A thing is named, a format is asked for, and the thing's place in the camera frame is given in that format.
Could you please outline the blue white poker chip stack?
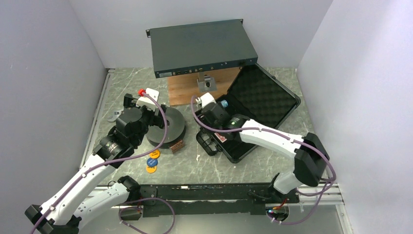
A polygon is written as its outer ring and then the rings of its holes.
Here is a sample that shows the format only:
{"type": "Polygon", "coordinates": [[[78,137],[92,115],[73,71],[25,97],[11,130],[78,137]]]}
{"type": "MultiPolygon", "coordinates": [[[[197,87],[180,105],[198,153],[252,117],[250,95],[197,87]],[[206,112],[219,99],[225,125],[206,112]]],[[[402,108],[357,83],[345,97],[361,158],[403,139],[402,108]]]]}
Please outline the blue white poker chip stack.
{"type": "Polygon", "coordinates": [[[222,100],[220,101],[220,104],[222,105],[222,107],[225,109],[228,107],[228,102],[226,100],[222,100]]]}

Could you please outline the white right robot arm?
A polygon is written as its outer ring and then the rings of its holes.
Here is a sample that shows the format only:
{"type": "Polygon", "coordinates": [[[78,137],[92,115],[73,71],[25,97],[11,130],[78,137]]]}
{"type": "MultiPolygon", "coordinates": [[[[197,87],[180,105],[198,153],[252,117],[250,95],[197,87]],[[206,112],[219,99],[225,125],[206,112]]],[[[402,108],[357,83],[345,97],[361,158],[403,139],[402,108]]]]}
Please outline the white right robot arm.
{"type": "Polygon", "coordinates": [[[285,133],[249,116],[231,115],[214,101],[202,104],[198,111],[192,110],[192,115],[201,127],[226,140],[261,146],[293,161],[291,169],[276,174],[270,183],[268,195],[274,202],[281,202],[301,185],[316,187],[324,181],[330,188],[337,178],[323,144],[313,133],[305,136],[285,133]]]}

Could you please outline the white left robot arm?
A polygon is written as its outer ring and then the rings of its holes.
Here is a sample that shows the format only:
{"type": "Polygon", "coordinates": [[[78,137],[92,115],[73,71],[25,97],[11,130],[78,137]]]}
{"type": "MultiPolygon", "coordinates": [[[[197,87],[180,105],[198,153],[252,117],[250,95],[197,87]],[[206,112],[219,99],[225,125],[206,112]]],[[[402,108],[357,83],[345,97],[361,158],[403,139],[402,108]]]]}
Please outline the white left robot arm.
{"type": "Polygon", "coordinates": [[[135,204],[140,198],[140,185],[123,176],[107,190],[91,192],[123,162],[136,159],[134,153],[151,126],[165,127],[166,107],[158,102],[159,92],[141,90],[139,97],[124,96],[124,108],[115,125],[93,149],[79,171],[50,199],[31,205],[25,211],[32,231],[42,234],[77,234],[90,221],[112,206],[135,204]]]}

